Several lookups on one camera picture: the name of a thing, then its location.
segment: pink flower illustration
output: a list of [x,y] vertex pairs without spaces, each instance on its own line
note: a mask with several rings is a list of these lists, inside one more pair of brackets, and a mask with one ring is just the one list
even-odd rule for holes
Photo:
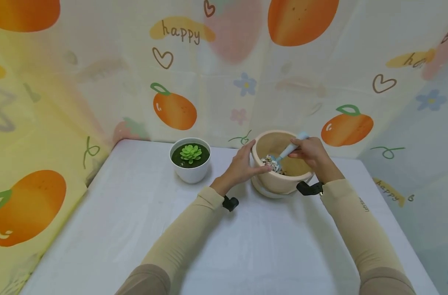
[[232,109],[231,121],[237,121],[237,124],[242,125],[244,121],[247,121],[247,111],[245,109]]

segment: black clip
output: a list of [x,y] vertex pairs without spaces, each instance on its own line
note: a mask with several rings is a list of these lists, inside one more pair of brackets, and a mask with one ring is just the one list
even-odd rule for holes
[[223,207],[228,209],[229,212],[232,212],[237,205],[239,205],[239,200],[236,198],[228,198],[227,196],[224,196],[224,202],[223,202]]
[[301,181],[296,186],[296,189],[300,193],[302,193],[302,195],[317,195],[318,193],[322,193],[323,192],[322,183],[321,182],[318,182],[316,184],[313,184],[312,186],[309,186],[304,181]]

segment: succulent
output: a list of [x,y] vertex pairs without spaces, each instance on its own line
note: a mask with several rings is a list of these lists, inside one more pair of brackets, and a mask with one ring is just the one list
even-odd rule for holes
[[180,152],[181,158],[188,161],[189,164],[193,164],[193,161],[201,159],[201,149],[197,145],[186,145]]

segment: table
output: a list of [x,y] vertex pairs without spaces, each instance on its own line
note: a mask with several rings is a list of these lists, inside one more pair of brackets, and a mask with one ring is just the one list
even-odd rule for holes
[[[202,186],[222,174],[235,149],[212,148],[211,170],[185,184],[168,158],[170,143],[122,140],[84,200],[44,255],[21,295],[114,294]],[[334,159],[389,236],[418,295],[438,294],[363,163]],[[260,195],[250,182],[222,209],[172,293],[358,294],[355,264],[319,196]]]

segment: beige flower pot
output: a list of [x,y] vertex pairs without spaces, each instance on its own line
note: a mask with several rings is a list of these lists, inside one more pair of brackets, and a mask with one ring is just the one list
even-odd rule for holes
[[[268,154],[277,158],[290,144],[290,139],[293,137],[296,137],[296,134],[283,130],[270,130],[260,134],[256,137],[256,143],[252,147],[253,165],[255,167],[263,166],[260,159]],[[284,197],[284,195],[295,192],[299,182],[308,182],[314,175],[314,172],[302,159],[286,157],[281,161],[281,165],[286,175],[271,171],[255,176],[258,177],[258,181],[252,181],[252,183],[254,185],[259,183],[265,190]]]

